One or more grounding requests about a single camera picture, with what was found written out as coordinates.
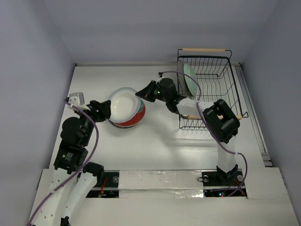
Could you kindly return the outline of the red and teal plate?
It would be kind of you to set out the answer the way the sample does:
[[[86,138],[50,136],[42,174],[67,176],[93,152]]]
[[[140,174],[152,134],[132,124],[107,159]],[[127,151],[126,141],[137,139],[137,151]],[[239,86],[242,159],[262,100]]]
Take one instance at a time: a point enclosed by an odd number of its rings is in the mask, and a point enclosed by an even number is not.
[[[118,124],[120,126],[130,126],[130,125],[134,125],[138,122],[140,123],[140,121],[143,119],[143,117],[145,115],[145,112],[146,112],[146,107],[145,107],[144,102],[141,100],[140,108],[133,118],[131,118],[130,120],[128,120],[126,122],[116,123],[116,124]]]

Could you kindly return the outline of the black wire dish rack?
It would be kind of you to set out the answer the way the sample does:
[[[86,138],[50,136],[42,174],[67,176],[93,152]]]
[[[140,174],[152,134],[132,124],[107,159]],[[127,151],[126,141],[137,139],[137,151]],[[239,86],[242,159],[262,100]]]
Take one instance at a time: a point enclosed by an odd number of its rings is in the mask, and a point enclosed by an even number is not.
[[[198,94],[192,96],[190,91],[186,97],[205,102],[223,99],[240,119],[248,118],[243,112],[238,85],[231,65],[232,51],[222,48],[180,48],[177,50],[177,61],[189,64],[197,75],[195,83],[199,87]]]

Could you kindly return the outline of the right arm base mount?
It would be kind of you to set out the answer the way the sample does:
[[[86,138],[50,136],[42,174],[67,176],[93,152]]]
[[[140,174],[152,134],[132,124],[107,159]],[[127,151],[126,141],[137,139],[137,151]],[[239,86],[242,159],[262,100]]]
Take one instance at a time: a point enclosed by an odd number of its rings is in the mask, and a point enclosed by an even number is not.
[[[243,179],[242,170],[235,164],[227,173],[219,167],[215,170],[202,171],[197,181],[203,184],[205,197],[247,197]]]

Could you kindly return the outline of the blue floral plate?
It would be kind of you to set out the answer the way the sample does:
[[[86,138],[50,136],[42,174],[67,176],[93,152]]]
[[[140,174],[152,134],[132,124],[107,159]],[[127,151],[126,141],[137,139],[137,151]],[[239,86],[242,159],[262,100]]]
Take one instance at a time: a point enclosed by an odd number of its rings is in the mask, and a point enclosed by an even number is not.
[[[112,126],[114,126],[114,127],[116,127],[116,128],[119,128],[119,129],[130,129],[130,128],[136,127],[137,125],[140,124],[140,123],[138,122],[138,123],[136,123],[136,124],[134,124],[134,125],[130,125],[130,126],[120,126],[120,125],[118,125],[118,124],[116,124],[116,123],[113,123],[113,122],[110,121],[110,120],[109,120],[109,123],[110,123]]]

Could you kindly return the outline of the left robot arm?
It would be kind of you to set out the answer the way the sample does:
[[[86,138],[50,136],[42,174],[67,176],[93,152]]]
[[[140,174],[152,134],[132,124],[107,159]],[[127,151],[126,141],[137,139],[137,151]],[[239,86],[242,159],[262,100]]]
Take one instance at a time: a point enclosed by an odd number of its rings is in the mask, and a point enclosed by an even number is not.
[[[29,226],[70,226],[90,190],[105,183],[104,167],[91,158],[99,141],[96,123],[110,118],[111,101],[83,105],[68,97],[64,102],[77,116],[62,124],[49,192],[32,213]]]

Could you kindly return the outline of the light green plate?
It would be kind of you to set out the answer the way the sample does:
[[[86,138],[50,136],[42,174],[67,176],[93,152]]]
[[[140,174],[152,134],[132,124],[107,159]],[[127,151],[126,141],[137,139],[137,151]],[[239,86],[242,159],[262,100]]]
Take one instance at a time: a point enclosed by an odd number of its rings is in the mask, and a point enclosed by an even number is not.
[[[198,85],[195,83],[197,81],[197,75],[194,72],[193,68],[189,64],[184,64],[183,71],[187,76],[184,76],[186,85],[192,96],[196,96],[199,91]]]

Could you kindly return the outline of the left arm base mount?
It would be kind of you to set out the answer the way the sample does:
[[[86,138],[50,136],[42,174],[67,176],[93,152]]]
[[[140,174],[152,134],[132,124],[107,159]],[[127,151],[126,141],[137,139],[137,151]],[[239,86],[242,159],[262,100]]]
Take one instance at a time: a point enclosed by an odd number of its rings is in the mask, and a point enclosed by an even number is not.
[[[89,162],[84,172],[96,176],[97,183],[87,194],[87,198],[119,198],[119,171],[104,170],[104,166]]]

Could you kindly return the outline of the white bowl plate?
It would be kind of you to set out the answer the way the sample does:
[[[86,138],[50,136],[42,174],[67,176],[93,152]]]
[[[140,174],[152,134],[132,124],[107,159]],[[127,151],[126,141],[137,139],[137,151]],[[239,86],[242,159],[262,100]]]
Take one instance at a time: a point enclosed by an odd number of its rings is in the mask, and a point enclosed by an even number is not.
[[[138,112],[141,99],[135,95],[136,90],[131,87],[122,87],[111,93],[110,120],[115,123],[124,123],[132,119]]]

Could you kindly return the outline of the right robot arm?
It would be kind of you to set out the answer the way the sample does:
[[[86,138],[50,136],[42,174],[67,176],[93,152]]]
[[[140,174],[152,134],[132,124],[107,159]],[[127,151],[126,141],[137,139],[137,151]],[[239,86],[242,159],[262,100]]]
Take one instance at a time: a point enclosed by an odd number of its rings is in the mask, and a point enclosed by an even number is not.
[[[168,110],[177,115],[200,117],[218,144],[217,181],[226,185],[233,180],[238,170],[234,138],[240,122],[224,100],[202,102],[181,96],[170,78],[151,81],[135,95],[149,102],[163,101]]]

